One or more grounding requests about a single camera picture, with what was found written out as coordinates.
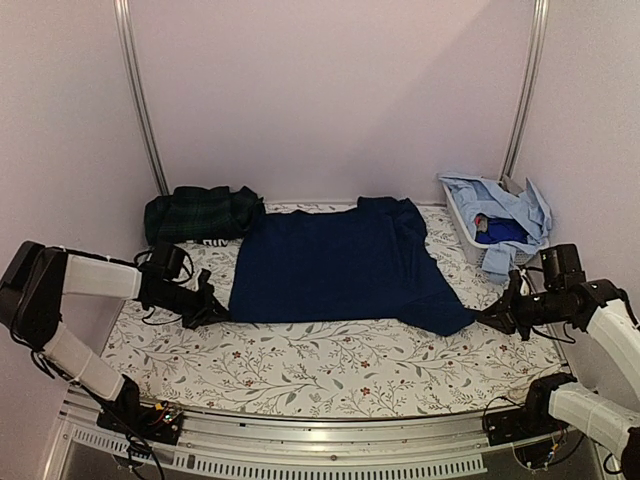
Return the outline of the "navy blue t-shirt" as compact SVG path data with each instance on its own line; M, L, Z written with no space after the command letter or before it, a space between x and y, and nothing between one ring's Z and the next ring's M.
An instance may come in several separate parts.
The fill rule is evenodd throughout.
M416 205L358 199L332 213L261 215L241 243L229 310L238 323L397 319L450 336L474 321L428 253Z

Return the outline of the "floral patterned table cloth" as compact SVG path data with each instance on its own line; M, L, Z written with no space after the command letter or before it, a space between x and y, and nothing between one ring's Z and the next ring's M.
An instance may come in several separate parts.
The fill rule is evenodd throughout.
M439 337L392 319L182 328L126 303L103 358L149 399L283 417L380 418L521 403L561 371L550 340L474 324Z

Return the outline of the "royal blue garment in basket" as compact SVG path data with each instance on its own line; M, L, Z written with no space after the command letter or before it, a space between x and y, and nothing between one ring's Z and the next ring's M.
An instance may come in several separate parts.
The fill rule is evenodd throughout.
M475 226L475 241L480 244L493 245L502 242L527 243L528 233L518 222L512 219L478 216L475 220Z

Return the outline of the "dark green plaid garment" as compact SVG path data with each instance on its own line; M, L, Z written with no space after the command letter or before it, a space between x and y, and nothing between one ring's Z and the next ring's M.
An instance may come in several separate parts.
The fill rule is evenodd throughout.
M235 240L246 236L264 213L263 198L246 186L237 191L181 186L145 205L144 235L150 246L160 241Z

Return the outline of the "right robot arm white sleeves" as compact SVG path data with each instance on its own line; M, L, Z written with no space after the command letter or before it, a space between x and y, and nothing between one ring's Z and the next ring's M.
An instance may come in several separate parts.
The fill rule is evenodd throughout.
M626 292L606 279L588 281L577 247L561 244L540 252L545 285L542 320L568 322L609 356L639 393L639 322ZM569 380L548 388L546 414L606 448L626 479L639 477L639 413Z

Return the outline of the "robot arm white sleeves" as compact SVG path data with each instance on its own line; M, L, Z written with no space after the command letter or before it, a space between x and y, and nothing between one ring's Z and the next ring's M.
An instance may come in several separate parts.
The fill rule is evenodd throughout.
M540 252L545 285L542 320L568 322L609 356L639 393L639 322L626 292L606 279L588 281L577 247L561 244ZM546 414L606 448L626 479L639 477L639 413L569 380L548 388Z
M106 343L117 308L133 301L145 311L174 313L171 282L186 287L177 279L185 258L171 245L134 263L27 240L1 276L1 324L48 374L113 401L125 375L97 348Z

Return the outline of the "left robot arm white sleeves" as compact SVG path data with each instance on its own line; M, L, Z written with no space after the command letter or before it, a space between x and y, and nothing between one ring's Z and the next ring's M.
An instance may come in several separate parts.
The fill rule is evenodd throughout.
M27 240L1 276L1 324L48 374L113 401L125 375L97 348L106 343L117 308L133 301L145 311L174 313L171 282L186 287L177 279L185 258L171 245L134 263Z

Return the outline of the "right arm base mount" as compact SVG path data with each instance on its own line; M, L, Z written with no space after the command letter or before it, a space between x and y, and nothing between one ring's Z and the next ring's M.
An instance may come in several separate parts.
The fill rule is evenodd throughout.
M514 449L513 454L522 467L532 472L547 470L567 461L582 446L585 436L581 434L575 445L559 457L558 452L569 437L569 424L556 420L548 410L551 393L560 386L576 382L577 379L569 373L555 373L534 380L523 404L516 404L504 396L492 399L483 410L481 420L489 444L497 446L559 433L556 440L548 442L545 450L525 446Z

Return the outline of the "aluminium front rail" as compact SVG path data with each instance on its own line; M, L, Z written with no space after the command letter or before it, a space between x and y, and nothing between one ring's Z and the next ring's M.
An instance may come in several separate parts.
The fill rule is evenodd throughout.
M478 412L388 420L312 420L187 409L174 445L129 454L97 425L99 409L70 389L45 479L609 479L606 451L568 432L556 464L520 464L543 438L490 445Z

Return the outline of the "right aluminium frame post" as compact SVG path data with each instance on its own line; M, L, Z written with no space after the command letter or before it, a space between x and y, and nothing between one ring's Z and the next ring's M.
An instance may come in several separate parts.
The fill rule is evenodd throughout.
M524 139L526 124L534 98L540 63L543 56L549 6L549 0L534 1L524 78L517 103L514 123L506 149L505 159L499 175L501 181L513 178L519 151Z

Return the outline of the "aluminium frame post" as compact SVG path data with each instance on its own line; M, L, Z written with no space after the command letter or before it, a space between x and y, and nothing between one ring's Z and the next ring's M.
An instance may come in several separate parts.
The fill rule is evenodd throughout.
M127 0L115 0L113 6L127 82L131 92L144 150L149 163L151 177L158 194L166 196L169 194L169 186L144 92L143 79L136 51L130 2Z
M505 159L499 175L501 181L513 178L519 151L524 139L526 124L534 98L540 63L543 56L549 6L549 0L534 1L524 78L517 103L514 123L506 149Z

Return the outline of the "left aluminium frame post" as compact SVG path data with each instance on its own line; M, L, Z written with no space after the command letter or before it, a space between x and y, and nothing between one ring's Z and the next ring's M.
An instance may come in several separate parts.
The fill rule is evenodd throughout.
M151 177L158 194L166 196L169 194L169 186L144 92L143 79L136 51L130 2L127 0L115 0L113 6L127 82L131 92L144 150L149 163Z

